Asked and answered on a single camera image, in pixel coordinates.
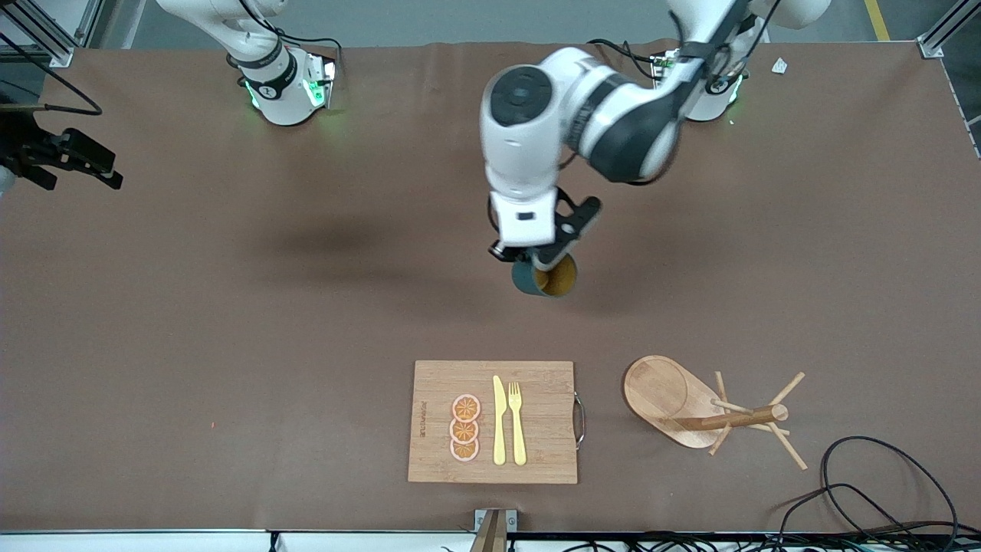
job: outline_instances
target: metal handle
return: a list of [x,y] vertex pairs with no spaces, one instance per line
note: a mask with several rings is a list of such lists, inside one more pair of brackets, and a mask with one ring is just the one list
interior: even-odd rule
[[586,438],[586,407],[583,406],[583,400],[579,398],[579,393],[576,391],[572,392],[572,398],[576,401],[576,405],[579,405],[579,438],[576,439],[576,450],[578,451],[583,446],[583,439]]

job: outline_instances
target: yellow plastic fork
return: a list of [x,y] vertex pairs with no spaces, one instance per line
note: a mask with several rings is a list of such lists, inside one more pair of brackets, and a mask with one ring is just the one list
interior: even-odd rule
[[514,414],[514,463],[523,466],[528,461],[525,451],[525,432],[521,429],[521,386],[513,381],[507,384],[507,406]]

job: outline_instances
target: wooden cutting board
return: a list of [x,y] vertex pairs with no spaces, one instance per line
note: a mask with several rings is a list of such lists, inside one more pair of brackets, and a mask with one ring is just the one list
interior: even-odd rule
[[[514,464],[511,410],[504,415],[507,462],[493,462],[492,378],[521,384],[521,423],[528,462]],[[573,364],[567,361],[418,360],[412,393],[409,481],[442,483],[576,483]],[[481,402],[480,452],[459,462],[449,452],[451,405],[469,393]]]

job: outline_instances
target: white paper scrap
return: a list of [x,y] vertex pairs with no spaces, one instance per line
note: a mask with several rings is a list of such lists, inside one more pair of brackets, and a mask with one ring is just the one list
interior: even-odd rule
[[773,69],[770,71],[776,73],[777,75],[787,73],[787,62],[784,61],[784,58],[777,58],[777,63],[773,64]]

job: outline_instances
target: black cable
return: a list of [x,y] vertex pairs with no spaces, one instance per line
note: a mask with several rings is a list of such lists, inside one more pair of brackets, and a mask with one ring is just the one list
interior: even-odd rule
[[614,44],[613,42],[610,42],[605,38],[594,38],[593,40],[587,42],[587,44],[600,44],[602,46],[606,46],[611,50],[615,51],[616,53],[620,54],[621,56],[633,57],[636,61],[650,61],[650,58],[646,58],[644,56],[640,56],[632,52],[628,52],[622,46]]
[[675,30],[678,32],[678,42],[685,43],[685,30],[681,27],[681,20],[674,12],[668,10],[668,17],[671,18],[671,23],[675,24]]
[[[634,51],[630,49],[630,42],[627,42],[626,40],[624,40],[623,41],[623,48],[625,50],[627,50],[627,55],[630,57],[630,61],[634,62],[634,67],[636,67],[637,70],[641,72],[641,75],[644,75],[645,77],[647,77],[648,79],[651,79],[653,81],[654,80],[654,74],[651,73],[651,72],[649,72],[649,71],[647,71],[647,70],[645,70],[643,67],[641,67],[641,62],[637,61],[637,58],[640,57],[640,56],[634,55]],[[648,63],[650,63],[650,58],[649,57],[647,57],[645,59],[647,60]]]
[[571,165],[572,162],[576,160],[576,157],[579,157],[579,154],[576,153],[575,151],[573,151],[572,152],[572,155],[569,155],[569,158],[568,159],[566,159],[565,161],[562,161],[561,163],[558,164],[558,170],[561,171],[562,169],[564,169],[564,168],[568,167],[569,165]]
[[696,548],[697,548],[698,550],[701,550],[701,547],[700,547],[700,546],[698,546],[698,543],[701,543],[701,544],[705,544],[705,545],[707,545],[707,546],[708,546],[708,548],[709,548],[709,549],[711,549],[711,551],[712,551],[712,552],[719,552],[719,549],[718,549],[718,548],[716,548],[716,547],[715,547],[715,545],[714,545],[714,544],[712,544],[712,543],[711,543],[710,541],[708,541],[708,540],[705,540],[705,539],[702,539],[702,538],[699,538],[699,537],[697,537],[697,536],[694,536],[694,535],[690,535],[690,538],[691,538],[691,540],[693,540],[693,541],[694,541],[694,542],[696,543]]
[[26,93],[34,96],[35,98],[37,96],[41,95],[38,92],[35,92],[34,90],[31,90],[30,88],[26,88],[26,87],[21,86],[21,85],[19,85],[17,83],[11,83],[10,81],[7,81],[6,79],[0,79],[0,83],[6,84],[7,86],[12,86],[12,87],[20,90],[21,92],[26,92]]
[[276,36],[282,38],[284,41],[286,42],[293,41],[294,43],[304,42],[307,44],[314,43],[314,42],[332,42],[337,47],[337,57],[338,58],[340,57],[340,52],[343,49],[343,47],[340,45],[340,42],[338,42],[336,39],[330,38],[329,36],[325,36],[323,38],[301,38],[299,36],[293,36],[292,34],[288,34],[285,30],[282,30],[281,28],[276,27],[275,25],[267,21],[263,21],[259,19],[259,16],[255,15],[252,12],[252,9],[248,7],[248,4],[245,3],[245,0],[238,0],[238,3],[241,4],[241,7],[245,9],[245,13],[247,13],[248,16],[252,18],[252,21],[259,24],[260,27],[273,32]]
[[571,548],[566,548],[562,552],[575,552],[576,550],[582,550],[584,548],[592,548],[592,547],[593,547],[593,544],[591,542],[587,542],[586,544],[578,544],[578,545],[573,546]]
[[[899,521],[897,521],[894,516],[892,516],[885,509],[883,509],[878,503],[876,503],[871,497],[869,497],[867,494],[865,494],[864,492],[862,492],[860,489],[858,489],[854,485],[851,485],[849,483],[830,483],[829,482],[830,479],[829,479],[829,476],[828,476],[828,463],[831,460],[831,457],[833,456],[835,450],[838,449],[838,447],[840,447],[842,444],[847,443],[849,441],[867,441],[867,442],[870,442],[870,443],[874,443],[876,445],[879,445],[881,447],[884,447],[886,449],[889,449],[890,451],[892,451],[892,452],[898,454],[899,456],[903,457],[909,463],[913,464],[919,471],[921,471],[924,475],[926,475],[927,478],[930,479],[930,482],[933,483],[933,485],[937,488],[938,491],[940,491],[940,494],[944,497],[944,501],[947,503],[948,509],[951,511],[951,520],[949,522],[919,522],[919,523],[914,523],[914,524],[902,524]],[[851,516],[848,515],[848,513],[845,512],[845,509],[842,508],[841,503],[838,501],[838,498],[835,496],[834,490],[837,489],[837,488],[847,488],[848,490],[850,490],[850,491],[854,492],[855,494],[857,494],[859,497],[862,498],[862,500],[864,500],[870,506],[872,506],[873,508],[875,508],[875,510],[877,512],[879,512],[884,518],[886,518],[887,520],[889,520],[889,522],[891,523],[891,525],[888,525],[884,529],[873,529],[873,530],[867,530],[867,529],[861,527],[859,524],[857,524],[852,519]],[[899,447],[897,447],[895,445],[891,445],[891,444],[889,444],[889,443],[887,443],[885,441],[882,441],[880,439],[876,439],[874,437],[866,437],[866,436],[862,436],[862,435],[854,435],[854,436],[851,436],[851,437],[845,437],[845,438],[839,439],[839,440],[835,441],[834,443],[832,443],[831,446],[828,447],[828,449],[824,452],[824,455],[821,457],[821,487],[818,488],[818,489],[816,489],[816,490],[814,490],[813,492],[808,493],[806,496],[804,496],[803,498],[801,498],[800,500],[798,500],[784,514],[784,518],[783,518],[783,520],[780,523],[780,532],[777,534],[777,538],[779,538],[780,541],[782,542],[784,540],[784,538],[786,538],[787,536],[789,536],[789,535],[786,535],[785,534],[786,529],[787,529],[787,524],[790,521],[791,515],[794,513],[794,511],[797,508],[799,508],[800,506],[803,506],[804,504],[810,502],[811,500],[814,500],[815,498],[817,498],[819,496],[822,496],[822,495],[825,495],[825,494],[828,495],[828,498],[830,499],[832,505],[834,506],[834,508],[838,512],[838,514],[841,515],[842,518],[844,518],[851,526],[853,526],[858,531],[858,533],[854,533],[853,535],[860,536],[863,539],[865,539],[866,541],[870,541],[870,542],[873,542],[873,543],[876,543],[876,544],[887,546],[887,547],[892,548],[894,550],[903,550],[903,551],[905,551],[905,550],[908,550],[909,549],[909,546],[908,545],[906,545],[904,547],[898,547],[898,546],[893,545],[890,542],[885,541],[882,538],[882,537],[887,536],[887,535],[892,535],[892,534],[894,534],[897,531],[898,532],[905,533],[905,535],[903,535],[903,538],[907,538],[908,537],[909,540],[911,540],[913,542],[913,546],[914,546],[915,549],[925,550],[925,549],[928,549],[928,548],[926,546],[924,546],[923,541],[921,541],[915,534],[913,534],[911,532],[911,530],[914,529],[914,528],[922,528],[924,526],[932,526],[932,525],[949,526],[951,528],[951,534],[948,537],[947,543],[944,545],[943,548],[940,549],[940,552],[951,552],[952,550],[955,550],[955,549],[959,548],[959,547],[955,547],[955,544],[956,544],[956,540],[958,538],[958,532],[959,532],[959,530],[962,527],[970,530],[971,532],[974,532],[975,534],[979,534],[978,530],[975,529],[974,527],[970,527],[968,525],[962,525],[962,524],[960,524],[957,521],[957,510],[956,510],[956,508],[954,506],[954,502],[951,500],[951,496],[947,493],[947,490],[944,489],[943,485],[940,484],[940,481],[938,481],[937,478],[934,477],[933,473],[931,473],[927,468],[925,468],[915,458],[913,458],[912,456],[910,456],[906,451],[900,449]],[[764,549],[767,549],[767,548],[765,546],[763,546],[763,547],[760,548],[760,550],[764,550]]]
[[32,63],[35,66],[37,66],[38,68],[40,68],[41,71],[43,71],[44,73],[48,74],[55,81],[58,81],[59,83],[63,84],[65,86],[65,88],[67,88],[67,89],[71,90],[72,92],[74,92],[75,95],[77,95],[78,97],[80,97],[81,99],[83,99],[85,101],[85,103],[87,103],[88,105],[90,105],[92,107],[92,109],[80,109],[80,108],[77,108],[77,107],[68,107],[68,106],[65,106],[65,105],[52,105],[50,103],[40,104],[40,107],[42,107],[44,110],[46,110],[46,111],[63,111],[65,113],[76,113],[76,114],[79,114],[79,115],[92,115],[92,116],[102,115],[102,108],[99,107],[99,104],[97,104],[94,101],[92,101],[92,98],[90,98],[87,95],[85,95],[85,92],[82,92],[74,84],[69,83],[68,81],[66,81],[64,77],[62,77],[61,75],[58,75],[54,71],[51,71],[50,68],[45,67],[44,64],[42,64],[39,61],[35,60],[33,57],[31,57],[29,54],[27,54],[27,52],[25,52],[23,48],[21,48],[20,46],[18,46],[17,44],[15,44],[13,40],[11,40],[10,38],[8,38],[7,35],[4,34],[3,32],[0,32],[0,39],[3,39],[3,41],[6,42],[8,46],[10,46],[11,48],[14,48],[14,50],[16,50],[18,54],[21,54],[21,56],[24,57],[24,59],[28,60],[30,63]]
[[[732,61],[733,61],[733,48],[732,48],[732,46],[728,42],[726,42],[725,44],[722,45],[722,48],[725,48],[726,49],[726,61],[721,66],[719,66],[719,71],[724,71],[727,67],[729,67],[729,64],[732,63]],[[740,73],[745,68],[746,68],[745,66],[742,66],[740,68]],[[717,95],[724,94],[724,93],[728,92],[729,89],[730,89],[730,87],[728,87],[728,86],[724,86],[724,87],[720,88],[717,91],[716,90],[713,90],[712,87],[715,86],[716,83],[727,83],[728,80],[729,80],[729,76],[726,75],[725,78],[720,79],[722,77],[722,75],[719,75],[719,74],[712,75],[712,73],[715,72],[714,68],[706,68],[706,69],[708,71],[708,78],[705,80],[705,93],[707,93],[709,95],[712,95],[712,96],[717,96]]]
[[752,46],[749,47],[749,51],[745,56],[743,56],[744,60],[748,60],[749,56],[752,54],[752,51],[756,49],[756,45],[759,44],[759,39],[763,37],[763,32],[766,31],[766,28],[770,25],[770,18],[773,17],[773,13],[777,11],[777,6],[779,5],[780,0],[776,0],[773,3],[773,6],[770,6],[770,11],[767,12],[766,19],[763,20],[763,27],[759,30],[759,34],[757,34],[756,38],[752,41]]

